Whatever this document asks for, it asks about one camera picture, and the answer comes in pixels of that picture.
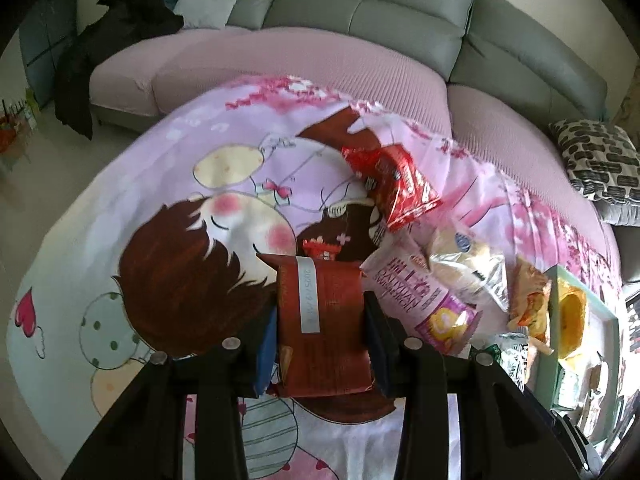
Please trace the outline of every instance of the black jacket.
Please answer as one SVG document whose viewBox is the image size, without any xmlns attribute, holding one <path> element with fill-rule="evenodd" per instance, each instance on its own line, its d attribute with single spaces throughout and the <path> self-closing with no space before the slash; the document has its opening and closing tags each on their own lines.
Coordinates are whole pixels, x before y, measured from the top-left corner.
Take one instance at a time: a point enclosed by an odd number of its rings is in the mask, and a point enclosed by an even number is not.
<svg viewBox="0 0 640 480">
<path fill-rule="evenodd" d="M 141 40 L 178 32 L 182 16 L 164 0 L 99 0 L 109 7 L 60 57 L 54 83 L 56 117 L 91 139 L 89 79 L 94 68 L 116 52 Z"/>
</svg>

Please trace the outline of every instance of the sofa cushion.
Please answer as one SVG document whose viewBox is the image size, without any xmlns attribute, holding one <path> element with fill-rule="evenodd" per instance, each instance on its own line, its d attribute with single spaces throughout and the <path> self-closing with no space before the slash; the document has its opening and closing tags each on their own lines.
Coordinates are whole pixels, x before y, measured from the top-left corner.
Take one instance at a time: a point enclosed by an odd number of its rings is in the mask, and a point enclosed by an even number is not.
<svg viewBox="0 0 640 480">
<path fill-rule="evenodd" d="M 506 104 L 479 90 L 449 87 L 453 137 L 494 163 L 557 211 L 605 257 L 610 256 L 598 214 L 569 183 L 556 146 Z"/>
<path fill-rule="evenodd" d="M 640 228 L 615 226 L 618 247 L 620 248 L 620 271 L 625 283 L 640 283 Z"/>
<path fill-rule="evenodd" d="M 451 136 L 447 88 L 430 68 L 382 46 L 309 28 L 267 28 L 185 49 L 154 79 L 169 113 L 240 74 L 291 74 L 336 88 Z"/>
<path fill-rule="evenodd" d="M 473 0 L 274 0 L 263 27 L 311 27 L 397 50 L 448 79 Z"/>
<path fill-rule="evenodd" d="M 640 156 L 626 132 L 598 121 L 551 126 L 572 186 L 589 200 L 640 205 Z"/>
<path fill-rule="evenodd" d="M 91 74 L 91 103 L 140 116 L 160 114 L 151 88 L 158 70 L 188 46 L 217 34 L 242 34 L 241 28 L 182 30 L 170 36 L 143 40 L 114 54 Z"/>
<path fill-rule="evenodd" d="M 537 127 L 601 119 L 605 81 L 540 23 L 505 0 L 474 0 L 450 81 L 507 103 Z"/>
<path fill-rule="evenodd" d="M 272 2 L 273 0 L 237 0 L 226 24 L 258 30 L 262 28 Z"/>
</svg>

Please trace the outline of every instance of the pink snack package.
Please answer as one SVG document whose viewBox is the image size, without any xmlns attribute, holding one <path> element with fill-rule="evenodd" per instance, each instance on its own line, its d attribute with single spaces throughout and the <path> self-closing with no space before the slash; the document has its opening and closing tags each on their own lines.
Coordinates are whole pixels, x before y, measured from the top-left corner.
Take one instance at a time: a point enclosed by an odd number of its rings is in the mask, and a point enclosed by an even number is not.
<svg viewBox="0 0 640 480">
<path fill-rule="evenodd" d="M 429 272 L 406 230 L 387 234 L 360 269 L 385 314 L 443 354 L 459 354 L 480 323 L 482 313 L 462 303 Z"/>
</svg>

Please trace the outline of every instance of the bolt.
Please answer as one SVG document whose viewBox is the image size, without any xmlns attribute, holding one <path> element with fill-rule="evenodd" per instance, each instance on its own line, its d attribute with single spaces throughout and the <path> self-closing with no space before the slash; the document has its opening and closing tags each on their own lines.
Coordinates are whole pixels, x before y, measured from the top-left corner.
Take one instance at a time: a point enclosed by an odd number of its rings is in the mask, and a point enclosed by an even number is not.
<svg viewBox="0 0 640 480">
<path fill-rule="evenodd" d="M 476 363 L 482 366 L 491 366 L 494 364 L 494 358 L 492 358 L 487 352 L 482 352 L 476 356 Z"/>
<path fill-rule="evenodd" d="M 149 362 L 153 365 L 163 365 L 168 359 L 165 352 L 153 352 L 149 358 Z"/>
<path fill-rule="evenodd" d="M 408 337 L 404 340 L 404 346 L 409 350 L 419 350 L 422 348 L 422 341 L 420 341 L 417 337 Z"/>
<path fill-rule="evenodd" d="M 241 341 L 237 337 L 227 337 L 222 342 L 222 348 L 225 350 L 237 350 L 240 348 Z"/>
</svg>

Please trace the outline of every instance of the pink cheek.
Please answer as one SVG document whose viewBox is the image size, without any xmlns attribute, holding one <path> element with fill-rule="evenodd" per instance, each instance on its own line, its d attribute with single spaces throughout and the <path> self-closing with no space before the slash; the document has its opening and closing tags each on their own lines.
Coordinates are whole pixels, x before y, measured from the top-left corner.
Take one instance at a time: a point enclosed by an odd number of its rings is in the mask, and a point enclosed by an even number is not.
<svg viewBox="0 0 640 480">
<path fill-rule="evenodd" d="M 295 254 L 296 239 L 288 225 L 274 225 L 267 231 L 267 247 L 276 254 Z"/>
<path fill-rule="evenodd" d="M 238 196 L 228 193 L 220 195 L 214 199 L 213 204 L 210 206 L 210 211 L 214 216 L 229 216 L 239 212 L 242 209 L 242 204 Z"/>
</svg>

